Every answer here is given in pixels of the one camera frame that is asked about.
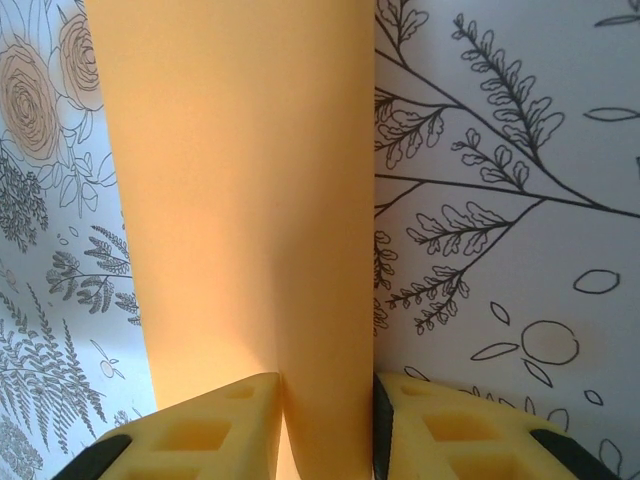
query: wallpaper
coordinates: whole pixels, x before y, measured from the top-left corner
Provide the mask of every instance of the wallpaper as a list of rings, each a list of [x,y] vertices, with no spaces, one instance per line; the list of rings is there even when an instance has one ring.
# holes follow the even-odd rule
[[[82,0],[0,0],[0,478],[155,410]]]
[[[640,2],[377,0],[376,367],[640,478]]]

